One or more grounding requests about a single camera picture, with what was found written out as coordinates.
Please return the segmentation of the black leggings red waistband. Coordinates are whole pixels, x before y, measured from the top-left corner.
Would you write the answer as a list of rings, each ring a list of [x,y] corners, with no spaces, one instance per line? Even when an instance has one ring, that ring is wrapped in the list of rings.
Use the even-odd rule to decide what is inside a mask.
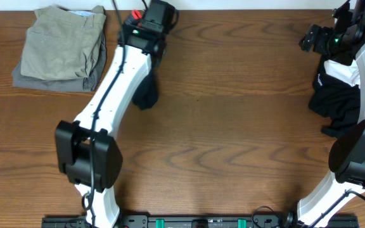
[[[126,25],[138,25],[143,18],[140,11],[134,9],[125,20]],[[132,97],[132,102],[140,109],[147,110],[154,106],[158,101],[158,92],[155,80],[153,78],[153,70],[150,70],[148,75],[140,83],[136,92]]]

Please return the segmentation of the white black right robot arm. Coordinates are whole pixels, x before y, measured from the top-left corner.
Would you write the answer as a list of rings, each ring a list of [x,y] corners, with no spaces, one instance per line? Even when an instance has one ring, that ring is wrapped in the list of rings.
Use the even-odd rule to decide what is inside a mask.
[[[338,19],[335,28],[311,25],[299,42],[338,63],[357,63],[361,77],[361,109],[357,125],[340,137],[329,155],[329,172],[316,188],[282,219],[282,227],[358,227],[355,216],[336,213],[365,192],[365,16]]]

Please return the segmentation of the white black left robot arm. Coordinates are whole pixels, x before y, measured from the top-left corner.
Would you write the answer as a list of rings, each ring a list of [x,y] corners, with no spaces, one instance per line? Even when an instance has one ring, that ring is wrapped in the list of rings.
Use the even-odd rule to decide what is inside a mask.
[[[59,171],[82,196],[85,218],[71,219],[66,227],[114,227],[120,208],[113,185],[122,168],[116,138],[124,113],[137,91],[144,88],[167,44],[165,33],[143,25],[123,25],[119,45],[107,75],[88,105],[70,123],[61,121],[54,133]]]

